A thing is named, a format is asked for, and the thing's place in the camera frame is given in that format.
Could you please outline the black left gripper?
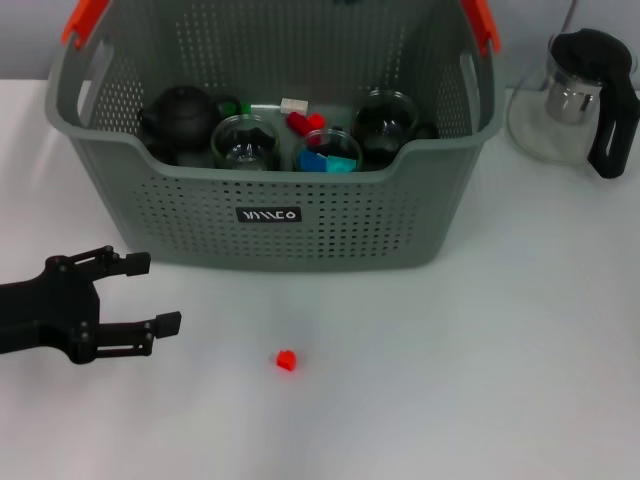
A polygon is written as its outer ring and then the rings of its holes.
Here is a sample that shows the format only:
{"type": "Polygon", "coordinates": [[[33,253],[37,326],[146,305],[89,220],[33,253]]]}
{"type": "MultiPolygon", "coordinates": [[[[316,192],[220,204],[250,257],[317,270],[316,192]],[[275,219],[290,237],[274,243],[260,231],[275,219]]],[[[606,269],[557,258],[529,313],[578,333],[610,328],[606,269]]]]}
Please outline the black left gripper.
{"type": "Polygon", "coordinates": [[[182,315],[101,324],[97,279],[149,273],[148,252],[121,256],[110,245],[73,257],[54,256],[35,278],[1,286],[1,352],[57,349],[74,364],[98,357],[150,356],[154,341],[176,336],[182,315]]]}

